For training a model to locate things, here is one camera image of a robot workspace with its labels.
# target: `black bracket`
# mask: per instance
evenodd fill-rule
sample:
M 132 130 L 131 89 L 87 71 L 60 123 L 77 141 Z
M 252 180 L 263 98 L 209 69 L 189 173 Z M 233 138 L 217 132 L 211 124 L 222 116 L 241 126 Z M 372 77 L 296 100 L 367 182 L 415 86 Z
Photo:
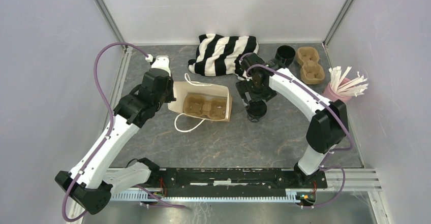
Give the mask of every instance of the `black bracket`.
M 271 69 L 277 70 L 286 66 L 277 59 L 272 59 L 264 62 L 256 54 L 248 55 L 241 63 L 241 68 L 245 71 L 253 65 L 261 64 Z M 269 87 L 269 77 L 273 73 L 262 68 L 253 68 L 250 71 L 251 80 L 239 81 L 235 84 L 239 95 L 241 96 L 245 109 L 247 110 L 248 119 L 252 122 L 257 122 L 266 114 L 266 104 L 277 95 L 277 92 Z
M 72 183 L 72 178 L 66 171 L 60 171 L 55 182 L 66 191 Z M 112 184 L 106 184 L 104 181 L 97 189 L 85 188 L 85 185 L 75 183 L 69 196 L 86 209 L 90 214 L 99 213 L 108 204 L 111 199 Z
M 172 77 L 165 70 L 152 68 L 144 74 L 141 84 L 120 99 L 114 113 L 127 119 L 127 124 L 142 128 L 163 103 L 172 101 L 175 101 Z
M 331 102 L 329 107 L 340 118 L 346 129 L 349 130 L 346 104 L 337 100 L 335 102 Z M 338 144 L 345 136 L 346 134 L 336 119 L 327 109 L 324 109 L 316 112 L 312 117 L 306 138 L 311 148 L 321 154 L 325 154 L 332 146 Z

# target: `red wire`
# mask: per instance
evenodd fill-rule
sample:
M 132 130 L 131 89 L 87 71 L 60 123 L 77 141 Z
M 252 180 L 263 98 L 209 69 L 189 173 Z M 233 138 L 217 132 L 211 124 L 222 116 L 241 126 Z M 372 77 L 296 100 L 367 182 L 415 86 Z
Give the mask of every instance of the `red wire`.
M 163 177 L 160 178 L 160 188 L 162 189 L 163 196 L 166 197 L 166 195 L 168 194 L 168 190 L 166 189 L 166 185 L 163 182 Z
M 313 195 L 314 193 L 316 193 L 316 191 L 317 191 L 317 184 L 316 184 L 316 181 L 313 181 L 313 185 L 314 185 L 314 189 L 313 189 L 313 192 L 311 193 L 312 195 Z

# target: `gray table surface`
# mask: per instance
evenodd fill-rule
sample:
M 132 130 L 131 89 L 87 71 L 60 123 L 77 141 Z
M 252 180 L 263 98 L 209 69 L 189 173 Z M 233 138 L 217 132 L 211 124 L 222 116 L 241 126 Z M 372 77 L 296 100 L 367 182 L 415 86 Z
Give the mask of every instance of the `gray table surface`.
M 281 44 L 261 44 L 258 55 L 264 60 L 272 59 Z M 326 78 L 319 85 L 310 87 L 322 93 L 329 82 L 329 61 L 321 44 L 288 44 L 297 49 L 312 46 L 319 51 L 320 64 Z M 192 74 L 188 60 L 196 58 L 197 45 L 143 46 L 147 53 L 168 55 L 174 81 L 184 81 L 189 73 L 193 81 L 227 86 L 233 97 L 230 122 L 203 122 L 190 133 L 175 130 L 175 112 L 163 105 L 156 116 L 124 146 L 112 163 L 112 167 L 124 167 L 132 158 L 147 157 L 161 167 L 283 167 L 291 168 L 303 155 L 309 122 L 291 102 L 281 95 L 267 103 L 268 111 L 260 122 L 247 120 L 247 113 L 236 91 L 235 75 L 203 77 Z M 134 50 L 130 59 L 122 96 L 142 82 L 149 69 L 139 51 Z M 294 61 L 289 69 L 299 77 L 300 66 Z M 198 119 L 180 117 L 178 126 L 190 129 Z M 348 147 L 347 139 L 338 147 Z M 337 152 L 326 163 L 327 166 L 362 167 L 357 149 Z

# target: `cardboard cup holder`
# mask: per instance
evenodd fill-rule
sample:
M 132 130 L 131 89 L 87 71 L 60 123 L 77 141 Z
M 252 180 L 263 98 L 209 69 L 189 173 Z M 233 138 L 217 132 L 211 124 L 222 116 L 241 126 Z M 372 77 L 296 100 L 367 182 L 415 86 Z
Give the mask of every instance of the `cardboard cup holder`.
M 223 120 L 226 118 L 227 98 L 211 97 L 208 99 L 201 94 L 187 94 L 182 106 L 186 115 L 196 117 L 208 117 L 212 120 Z
M 325 71 L 319 64 L 319 53 L 313 47 L 300 47 L 296 60 L 301 66 L 301 80 L 306 84 L 319 84 L 325 79 Z

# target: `white wall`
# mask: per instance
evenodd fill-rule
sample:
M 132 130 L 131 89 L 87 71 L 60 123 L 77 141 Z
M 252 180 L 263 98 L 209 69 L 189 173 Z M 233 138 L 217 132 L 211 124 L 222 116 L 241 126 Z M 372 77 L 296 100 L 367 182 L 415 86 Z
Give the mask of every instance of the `white wall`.
M 104 0 L 125 40 L 198 43 L 204 33 L 259 42 L 322 41 L 345 0 Z
M 0 0 L 0 223 L 64 223 L 54 181 L 100 133 L 94 58 L 115 42 L 93 0 Z M 121 49 L 99 63 L 110 94 Z
M 431 219 L 429 3 L 356 0 L 329 44 L 333 66 L 353 66 L 370 78 L 348 110 L 394 223 Z

